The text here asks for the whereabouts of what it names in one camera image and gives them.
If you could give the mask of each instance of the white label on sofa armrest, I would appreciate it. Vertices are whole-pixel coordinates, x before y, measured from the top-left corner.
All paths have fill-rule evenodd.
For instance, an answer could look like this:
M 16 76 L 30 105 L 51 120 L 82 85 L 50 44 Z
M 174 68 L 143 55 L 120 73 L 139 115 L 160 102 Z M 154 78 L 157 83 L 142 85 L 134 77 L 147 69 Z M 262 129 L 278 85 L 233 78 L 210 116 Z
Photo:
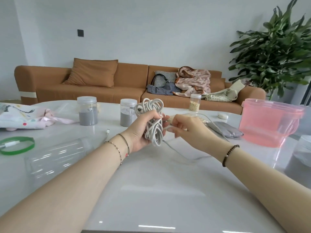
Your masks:
M 37 98 L 37 93 L 35 92 L 20 92 L 22 97 L 29 97 L 29 98 Z

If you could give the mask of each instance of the hand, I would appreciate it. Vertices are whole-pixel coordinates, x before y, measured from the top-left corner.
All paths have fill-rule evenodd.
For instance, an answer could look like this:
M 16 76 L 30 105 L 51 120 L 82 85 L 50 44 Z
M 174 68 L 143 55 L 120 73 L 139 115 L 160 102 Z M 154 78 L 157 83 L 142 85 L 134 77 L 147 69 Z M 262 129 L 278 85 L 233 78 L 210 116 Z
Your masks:
M 162 115 L 162 126 L 165 128 L 169 125 L 169 122 L 166 122 L 166 120 L 169 119 L 169 116 L 165 116 L 165 114 Z M 136 152 L 151 143 L 151 141 L 146 140 L 143 134 L 146 130 L 147 122 L 153 118 L 159 119 L 161 118 L 161 115 L 158 114 L 155 110 L 148 111 L 147 113 L 138 116 L 138 118 L 129 126 L 129 128 L 121 133 L 128 142 L 130 153 Z
M 183 138 L 193 148 L 209 153 L 213 152 L 213 147 L 223 140 L 210 131 L 198 117 L 188 117 L 176 114 L 173 127 L 167 129 L 168 132 L 175 133 L 176 137 Z

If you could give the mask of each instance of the wall outlet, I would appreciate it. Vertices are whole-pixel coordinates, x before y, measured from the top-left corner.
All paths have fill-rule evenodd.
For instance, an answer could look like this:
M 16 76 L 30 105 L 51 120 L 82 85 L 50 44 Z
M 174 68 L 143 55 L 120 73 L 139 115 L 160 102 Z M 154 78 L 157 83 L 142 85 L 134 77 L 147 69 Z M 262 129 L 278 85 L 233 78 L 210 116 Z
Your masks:
M 78 29 L 78 37 L 84 37 L 84 31 L 82 29 Z

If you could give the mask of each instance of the pink plastic container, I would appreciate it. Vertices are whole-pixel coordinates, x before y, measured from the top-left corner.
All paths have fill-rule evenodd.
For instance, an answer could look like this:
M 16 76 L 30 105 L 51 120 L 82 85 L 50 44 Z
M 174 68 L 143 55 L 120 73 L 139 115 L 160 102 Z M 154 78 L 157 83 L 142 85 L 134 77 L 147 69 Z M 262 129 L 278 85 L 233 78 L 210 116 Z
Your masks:
M 293 134 L 304 107 L 258 99 L 246 99 L 239 130 L 243 138 L 258 145 L 278 148 Z

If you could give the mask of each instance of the sofa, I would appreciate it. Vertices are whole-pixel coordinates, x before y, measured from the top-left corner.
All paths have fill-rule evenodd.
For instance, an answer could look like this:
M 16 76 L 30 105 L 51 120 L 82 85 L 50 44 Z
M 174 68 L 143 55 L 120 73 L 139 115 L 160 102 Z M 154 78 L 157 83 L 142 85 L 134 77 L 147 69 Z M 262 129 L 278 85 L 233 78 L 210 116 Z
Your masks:
M 44 101 L 76 100 L 79 96 L 95 96 L 98 102 L 108 103 L 120 103 L 123 98 L 136 99 L 138 102 L 144 98 L 159 98 L 164 102 L 165 107 L 188 108 L 189 98 L 155 95 L 146 91 L 146 86 L 151 83 L 156 70 L 177 72 L 178 68 L 118 63 L 113 88 L 62 84 L 68 79 L 71 68 L 17 66 L 14 76 L 20 91 L 21 103 L 25 105 Z M 210 70 L 210 73 L 211 92 L 229 88 L 232 85 L 221 78 L 220 71 Z M 200 109 L 241 114 L 242 102 L 245 99 L 265 99 L 265 97 L 266 93 L 263 89 L 246 86 L 239 92 L 236 101 L 201 100 Z

